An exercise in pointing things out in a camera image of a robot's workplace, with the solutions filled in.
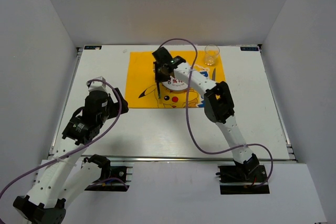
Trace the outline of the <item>yellow pikachu cloth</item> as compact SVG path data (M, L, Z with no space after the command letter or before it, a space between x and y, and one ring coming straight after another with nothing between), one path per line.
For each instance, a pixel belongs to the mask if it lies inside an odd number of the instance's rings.
M173 57L181 56L187 63L192 64L195 58L194 51L170 51ZM199 71L208 79L212 79L213 70L216 68L216 82L226 81L223 64L217 58L213 66L208 66L204 62L205 52L198 53L195 70ZM129 108L132 109L155 109L185 108L186 90L173 92L165 88L160 83L161 99L158 99L158 91L154 75L154 57L151 52L131 52L128 67L127 82L125 88L125 99ZM204 107L203 97L194 89L190 89L188 96L189 108Z

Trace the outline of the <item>black corner label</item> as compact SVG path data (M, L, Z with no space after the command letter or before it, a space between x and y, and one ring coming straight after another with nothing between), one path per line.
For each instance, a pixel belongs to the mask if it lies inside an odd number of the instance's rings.
M98 45L86 45L84 46L84 50L101 50L102 46Z
M258 47L240 47L241 51L259 51Z

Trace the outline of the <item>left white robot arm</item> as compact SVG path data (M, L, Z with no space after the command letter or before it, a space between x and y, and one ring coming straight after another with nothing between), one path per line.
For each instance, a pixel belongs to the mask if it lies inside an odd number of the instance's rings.
M14 200L14 208L31 223L61 223L66 208L85 189L111 179L111 162L98 154L87 158L78 173L68 176L106 120L128 112L128 103L120 90L115 89L113 93L116 102L104 87L89 89L84 106L73 113L62 132L53 164L46 166L25 196Z

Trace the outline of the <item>clear glass cup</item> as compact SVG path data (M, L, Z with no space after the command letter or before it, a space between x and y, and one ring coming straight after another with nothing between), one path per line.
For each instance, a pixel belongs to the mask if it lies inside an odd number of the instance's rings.
M208 66L213 66L220 54L220 49L216 45L207 45L204 49L204 62Z

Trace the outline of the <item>left black corner label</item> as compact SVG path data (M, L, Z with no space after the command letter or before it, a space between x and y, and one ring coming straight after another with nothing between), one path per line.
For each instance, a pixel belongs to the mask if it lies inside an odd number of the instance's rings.
M84 50L101 50L102 46L98 45L86 45L84 46Z

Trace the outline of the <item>knife with blue handle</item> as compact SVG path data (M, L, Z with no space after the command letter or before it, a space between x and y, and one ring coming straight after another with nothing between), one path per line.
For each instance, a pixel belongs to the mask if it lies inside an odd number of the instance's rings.
M213 70L213 73L212 73L212 80L213 80L213 81L216 80L216 68Z

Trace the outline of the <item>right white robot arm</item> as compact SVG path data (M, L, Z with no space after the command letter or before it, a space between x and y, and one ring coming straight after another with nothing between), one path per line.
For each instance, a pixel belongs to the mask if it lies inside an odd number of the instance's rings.
M238 177L245 182L255 177L259 160L247 145L237 125L234 102L228 84L225 81L216 82L205 77L182 57L172 57L164 47L159 47L152 52L152 55L155 59L156 82L168 81L173 77L186 83L188 90L192 88L198 92L204 100L206 117L218 126L229 146L228 149L223 151L205 151L196 143L192 132L190 132L196 148L207 155L232 152Z

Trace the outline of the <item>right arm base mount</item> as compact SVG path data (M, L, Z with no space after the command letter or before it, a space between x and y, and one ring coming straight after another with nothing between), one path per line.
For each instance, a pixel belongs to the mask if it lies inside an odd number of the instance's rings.
M236 166L219 166L216 176L219 179L221 195L263 195L270 194L264 165L259 165L249 177L241 175Z

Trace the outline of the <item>right black corner label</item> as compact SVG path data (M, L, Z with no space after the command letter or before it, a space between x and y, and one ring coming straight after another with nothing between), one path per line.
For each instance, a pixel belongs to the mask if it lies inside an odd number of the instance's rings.
M240 47L241 51L259 51L258 47Z

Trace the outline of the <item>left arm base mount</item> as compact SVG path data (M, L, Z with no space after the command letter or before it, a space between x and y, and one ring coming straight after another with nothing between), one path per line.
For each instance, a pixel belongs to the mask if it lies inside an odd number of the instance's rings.
M109 173L89 185L85 191L127 192L133 174L133 163L111 162Z

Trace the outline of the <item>white patterned plate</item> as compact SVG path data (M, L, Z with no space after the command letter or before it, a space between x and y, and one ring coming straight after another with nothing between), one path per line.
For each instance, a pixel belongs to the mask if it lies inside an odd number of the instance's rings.
M182 92L187 89L187 84L185 82L174 77L170 77L168 81L162 82L162 85L173 92Z

